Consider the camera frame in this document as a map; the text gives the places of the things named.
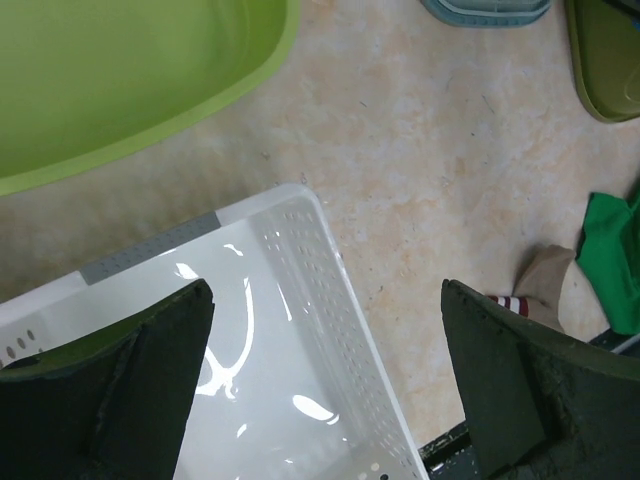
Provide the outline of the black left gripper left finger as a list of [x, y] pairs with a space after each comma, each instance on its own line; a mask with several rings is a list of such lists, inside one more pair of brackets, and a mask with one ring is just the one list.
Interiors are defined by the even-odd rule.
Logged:
[[2, 363], [2, 478], [172, 478], [214, 311], [199, 279], [94, 333]]

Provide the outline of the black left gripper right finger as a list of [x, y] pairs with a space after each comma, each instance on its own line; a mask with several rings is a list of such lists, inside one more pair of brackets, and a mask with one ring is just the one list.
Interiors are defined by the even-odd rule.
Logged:
[[484, 479], [636, 479], [639, 361], [446, 280], [441, 311]]

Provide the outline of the white perforated basket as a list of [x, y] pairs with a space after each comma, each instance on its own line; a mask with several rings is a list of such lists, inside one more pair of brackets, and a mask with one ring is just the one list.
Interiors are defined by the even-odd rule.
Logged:
[[316, 196], [283, 185], [105, 256], [1, 307], [11, 364], [194, 280], [215, 311], [179, 479], [423, 479]]

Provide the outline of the lime green plastic tub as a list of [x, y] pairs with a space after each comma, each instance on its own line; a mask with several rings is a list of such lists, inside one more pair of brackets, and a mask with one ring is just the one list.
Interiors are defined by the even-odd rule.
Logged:
[[282, 65], [296, 1], [5, 1], [1, 191], [130, 155], [225, 108]]

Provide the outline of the olive green large container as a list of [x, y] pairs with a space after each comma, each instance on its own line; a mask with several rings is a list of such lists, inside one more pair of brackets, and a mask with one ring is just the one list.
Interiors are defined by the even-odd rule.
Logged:
[[564, 3], [576, 92], [603, 123], [639, 117], [639, 3]]

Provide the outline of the light blue perforated basket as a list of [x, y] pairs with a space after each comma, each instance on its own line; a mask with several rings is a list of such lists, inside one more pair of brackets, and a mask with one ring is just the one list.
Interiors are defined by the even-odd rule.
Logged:
[[549, 0], [421, 0], [439, 21], [454, 27], [505, 29], [530, 25], [550, 8]]

